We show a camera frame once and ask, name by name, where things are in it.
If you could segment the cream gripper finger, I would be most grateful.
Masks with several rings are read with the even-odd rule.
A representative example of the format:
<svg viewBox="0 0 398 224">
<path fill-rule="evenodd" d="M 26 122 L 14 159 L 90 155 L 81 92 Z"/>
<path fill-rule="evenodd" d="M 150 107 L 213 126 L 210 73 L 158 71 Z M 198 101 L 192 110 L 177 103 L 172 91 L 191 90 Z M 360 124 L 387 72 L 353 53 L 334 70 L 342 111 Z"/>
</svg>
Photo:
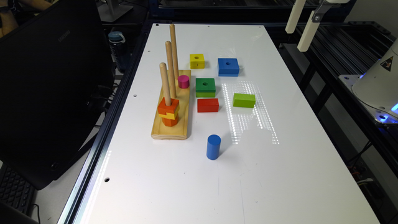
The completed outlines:
<svg viewBox="0 0 398 224">
<path fill-rule="evenodd" d="M 300 41 L 297 48 L 300 52 L 306 52 L 317 32 L 320 25 L 319 22 L 313 22 L 312 17 L 315 15 L 315 11 L 312 11 L 310 17 L 308 18 L 307 24 L 304 28 Z"/>
<path fill-rule="evenodd" d="M 287 21 L 287 25 L 285 27 L 285 31 L 287 34 L 294 33 L 294 30 L 298 24 L 299 19 L 300 19 L 300 15 L 302 13 L 305 2 L 306 2 L 306 0 L 296 0 L 295 1 L 294 5 L 292 7 L 292 11 L 289 16 L 289 20 Z"/>
</svg>

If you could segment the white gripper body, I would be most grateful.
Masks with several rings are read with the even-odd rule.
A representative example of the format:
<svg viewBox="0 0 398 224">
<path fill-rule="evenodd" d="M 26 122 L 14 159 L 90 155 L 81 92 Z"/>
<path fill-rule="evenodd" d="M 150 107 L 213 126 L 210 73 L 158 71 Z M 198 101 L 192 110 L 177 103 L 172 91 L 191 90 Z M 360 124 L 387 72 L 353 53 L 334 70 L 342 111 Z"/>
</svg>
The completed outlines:
<svg viewBox="0 0 398 224">
<path fill-rule="evenodd" d="M 320 4 L 313 12 L 312 22 L 321 22 L 323 16 L 330 8 L 346 4 L 348 2 L 350 2 L 350 0 L 320 0 Z"/>
</svg>

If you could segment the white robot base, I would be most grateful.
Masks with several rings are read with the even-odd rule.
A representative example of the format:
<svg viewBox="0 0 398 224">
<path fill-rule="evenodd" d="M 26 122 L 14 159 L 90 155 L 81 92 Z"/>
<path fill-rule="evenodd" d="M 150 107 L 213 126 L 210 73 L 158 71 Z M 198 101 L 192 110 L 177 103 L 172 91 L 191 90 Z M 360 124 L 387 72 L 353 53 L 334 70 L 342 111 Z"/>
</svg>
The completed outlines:
<svg viewBox="0 0 398 224">
<path fill-rule="evenodd" d="M 397 42 L 362 75 L 340 75 L 375 123 L 397 125 Z"/>
</svg>

